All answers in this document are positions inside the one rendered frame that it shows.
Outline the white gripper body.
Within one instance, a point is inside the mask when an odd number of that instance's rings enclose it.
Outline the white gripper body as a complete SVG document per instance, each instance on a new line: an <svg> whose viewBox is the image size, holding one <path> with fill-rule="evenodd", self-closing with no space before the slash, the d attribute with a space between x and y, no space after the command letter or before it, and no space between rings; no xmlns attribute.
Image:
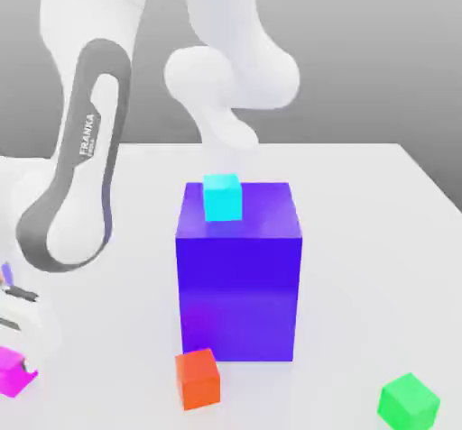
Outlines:
<svg viewBox="0 0 462 430"><path fill-rule="evenodd" d="M55 350L55 316L42 298L0 298L0 346L21 353L27 364L43 364Z"/></svg>

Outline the small magenta cube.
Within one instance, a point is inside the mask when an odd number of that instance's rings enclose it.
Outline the small magenta cube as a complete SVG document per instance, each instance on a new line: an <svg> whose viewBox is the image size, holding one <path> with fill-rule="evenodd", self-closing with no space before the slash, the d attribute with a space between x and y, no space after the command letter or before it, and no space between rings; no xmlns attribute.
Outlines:
<svg viewBox="0 0 462 430"><path fill-rule="evenodd" d="M0 346L0 394L15 398L38 376L38 371L28 371L25 356Z"/></svg>

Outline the small orange cube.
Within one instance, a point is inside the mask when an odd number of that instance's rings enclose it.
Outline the small orange cube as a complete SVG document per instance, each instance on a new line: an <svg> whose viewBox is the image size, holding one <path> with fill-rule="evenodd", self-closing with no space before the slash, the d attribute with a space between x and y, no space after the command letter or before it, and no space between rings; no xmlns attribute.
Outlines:
<svg viewBox="0 0 462 430"><path fill-rule="evenodd" d="M221 379L213 352L207 348L175 357L176 380L184 410L219 403Z"/></svg>

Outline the small cyan cube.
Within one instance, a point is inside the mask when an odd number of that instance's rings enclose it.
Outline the small cyan cube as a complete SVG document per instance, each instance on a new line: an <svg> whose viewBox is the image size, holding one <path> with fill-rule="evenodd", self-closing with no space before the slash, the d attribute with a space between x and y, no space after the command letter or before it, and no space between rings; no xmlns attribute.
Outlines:
<svg viewBox="0 0 462 430"><path fill-rule="evenodd" d="M243 216L242 186L236 174L209 174L203 178L207 222L239 221Z"/></svg>

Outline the small green cube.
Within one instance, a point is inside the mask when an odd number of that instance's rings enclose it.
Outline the small green cube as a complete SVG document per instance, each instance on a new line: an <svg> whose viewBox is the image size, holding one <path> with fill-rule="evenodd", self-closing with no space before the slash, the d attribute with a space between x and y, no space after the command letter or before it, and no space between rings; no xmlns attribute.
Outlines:
<svg viewBox="0 0 462 430"><path fill-rule="evenodd" d="M439 407L440 398L409 372L383 386L377 414L392 430L430 430Z"/></svg>

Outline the large purple box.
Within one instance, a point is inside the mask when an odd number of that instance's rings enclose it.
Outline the large purple box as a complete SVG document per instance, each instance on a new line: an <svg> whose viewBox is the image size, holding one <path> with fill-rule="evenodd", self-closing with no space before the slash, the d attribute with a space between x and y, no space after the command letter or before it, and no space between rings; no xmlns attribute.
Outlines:
<svg viewBox="0 0 462 430"><path fill-rule="evenodd" d="M217 361L292 361L302 231L287 183L245 183L243 218L207 222L187 183L175 236L181 343Z"/></svg>

